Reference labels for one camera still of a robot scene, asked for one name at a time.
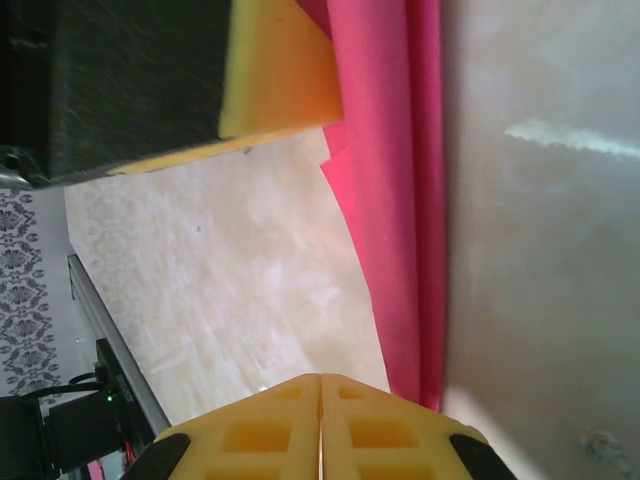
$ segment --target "pink paper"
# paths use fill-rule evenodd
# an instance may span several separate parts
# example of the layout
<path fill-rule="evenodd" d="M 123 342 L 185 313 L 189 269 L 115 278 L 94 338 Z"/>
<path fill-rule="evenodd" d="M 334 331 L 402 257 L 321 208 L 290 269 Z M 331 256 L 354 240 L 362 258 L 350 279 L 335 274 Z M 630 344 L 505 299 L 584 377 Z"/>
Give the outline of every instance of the pink paper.
<path fill-rule="evenodd" d="M 371 292 L 391 390 L 438 409 L 446 191 L 438 0 L 299 0 L 332 36 L 345 120 L 324 166 Z"/>

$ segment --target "patterned wallpaper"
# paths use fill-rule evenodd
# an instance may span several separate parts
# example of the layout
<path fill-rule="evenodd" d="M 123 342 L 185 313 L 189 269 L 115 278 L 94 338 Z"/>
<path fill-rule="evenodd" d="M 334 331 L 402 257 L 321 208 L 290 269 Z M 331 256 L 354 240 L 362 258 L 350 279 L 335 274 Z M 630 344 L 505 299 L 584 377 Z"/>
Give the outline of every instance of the patterned wallpaper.
<path fill-rule="evenodd" d="M 60 385 L 85 367 L 69 253 L 60 190 L 0 190 L 0 395 Z"/>

